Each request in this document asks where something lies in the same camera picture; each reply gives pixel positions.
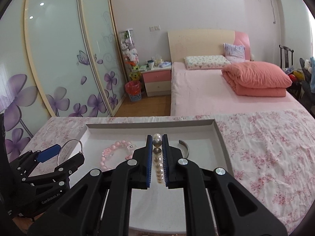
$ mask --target sliding wardrobe door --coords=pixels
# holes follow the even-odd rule
[[[50,118],[26,56],[24,1],[12,0],[0,20],[0,113],[4,113],[5,146],[10,162]]]
[[[114,115],[125,98],[125,76],[118,50],[109,0],[81,0],[81,18],[87,42],[94,56],[93,65]]]
[[[27,53],[51,115],[109,116],[81,33],[77,0],[26,0],[25,9]]]

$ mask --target metal bracelet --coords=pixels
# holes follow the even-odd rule
[[[187,149],[187,154],[186,154],[185,156],[184,156],[184,155],[183,155],[183,156],[184,156],[185,159],[187,159],[188,156],[189,156],[189,146],[188,146],[187,143],[184,142],[183,140],[179,140],[178,143],[186,147],[186,149]]]
[[[80,140],[78,140],[78,139],[70,139],[67,142],[65,142],[65,144],[60,148],[60,151],[59,151],[59,154],[58,154],[58,157],[57,157],[57,166],[59,166],[59,158],[60,158],[61,151],[63,150],[63,148],[65,147],[65,145],[67,143],[69,143],[70,141],[73,141],[73,140],[78,141],[80,143],[81,151],[79,151],[79,153],[83,154],[83,144],[82,144],[82,142]]]

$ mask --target floral pillow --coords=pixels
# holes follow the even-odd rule
[[[225,58],[231,63],[245,62],[245,46],[224,43]]]
[[[195,69],[222,69],[231,64],[224,56],[187,56],[185,63],[188,70]]]

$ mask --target wooden floor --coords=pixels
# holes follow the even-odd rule
[[[131,102],[127,96],[115,117],[169,116],[171,113],[171,95],[147,97]]]

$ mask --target pink drawer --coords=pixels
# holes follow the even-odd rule
[[[144,82],[170,81],[171,70],[144,73],[143,79]]]

